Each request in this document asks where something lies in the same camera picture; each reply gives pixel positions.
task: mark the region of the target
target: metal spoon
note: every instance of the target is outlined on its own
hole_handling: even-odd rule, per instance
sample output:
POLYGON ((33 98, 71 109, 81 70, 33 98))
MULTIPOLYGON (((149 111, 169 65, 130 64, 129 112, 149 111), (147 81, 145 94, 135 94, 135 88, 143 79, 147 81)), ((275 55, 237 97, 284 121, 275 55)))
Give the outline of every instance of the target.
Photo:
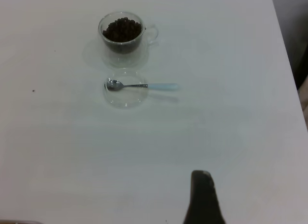
POLYGON ((105 83, 105 87, 109 91, 119 91, 123 88, 148 88, 155 90, 176 90, 179 86, 176 83, 151 83, 151 84, 131 84, 131 85, 123 85, 120 81, 112 80, 109 78, 105 83))

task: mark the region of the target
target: light blue spoon handle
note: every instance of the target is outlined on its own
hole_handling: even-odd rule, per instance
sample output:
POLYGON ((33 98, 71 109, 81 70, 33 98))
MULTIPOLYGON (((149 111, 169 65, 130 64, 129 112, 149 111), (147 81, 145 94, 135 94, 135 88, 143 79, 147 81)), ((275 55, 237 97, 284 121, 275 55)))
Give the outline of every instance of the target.
POLYGON ((148 89, 174 91, 179 89, 177 83, 150 83, 148 89))

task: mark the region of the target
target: double-walled glass cup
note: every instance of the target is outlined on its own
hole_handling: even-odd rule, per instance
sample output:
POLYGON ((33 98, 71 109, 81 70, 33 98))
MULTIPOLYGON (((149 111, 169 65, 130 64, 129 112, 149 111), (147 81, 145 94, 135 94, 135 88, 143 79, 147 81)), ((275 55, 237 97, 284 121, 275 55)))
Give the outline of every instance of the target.
POLYGON ((111 68, 129 68, 136 66, 142 61, 148 52, 148 45, 151 44, 158 36, 158 29, 155 25, 145 26, 141 18, 130 12, 114 12, 106 15, 99 23, 98 32, 102 38, 101 44, 103 61, 111 68), (119 18, 127 17, 141 24, 140 34, 133 40, 127 42, 114 42, 103 35, 109 24, 119 18), (144 39, 146 29, 153 28, 155 30, 152 37, 147 36, 144 39))

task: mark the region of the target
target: roasted coffee beans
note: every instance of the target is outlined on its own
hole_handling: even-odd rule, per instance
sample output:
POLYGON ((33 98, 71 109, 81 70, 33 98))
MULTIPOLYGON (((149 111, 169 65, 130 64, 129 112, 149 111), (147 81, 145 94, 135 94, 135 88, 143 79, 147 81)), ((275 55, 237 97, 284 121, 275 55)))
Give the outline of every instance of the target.
POLYGON ((127 17, 119 18, 109 24, 108 28, 103 31, 103 35, 114 42, 131 41, 141 33, 141 24, 127 17))

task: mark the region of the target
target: white tabletop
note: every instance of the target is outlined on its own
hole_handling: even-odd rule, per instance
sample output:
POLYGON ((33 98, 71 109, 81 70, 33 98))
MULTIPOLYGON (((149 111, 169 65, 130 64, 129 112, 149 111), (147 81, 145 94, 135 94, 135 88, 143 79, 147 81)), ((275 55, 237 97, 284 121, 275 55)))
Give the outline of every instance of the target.
POLYGON ((308 134, 271 0, 0 0, 0 21, 0 218, 178 224, 207 170, 228 223, 308 222, 308 134), (97 25, 119 10, 160 31, 140 74, 180 91, 104 100, 97 25))

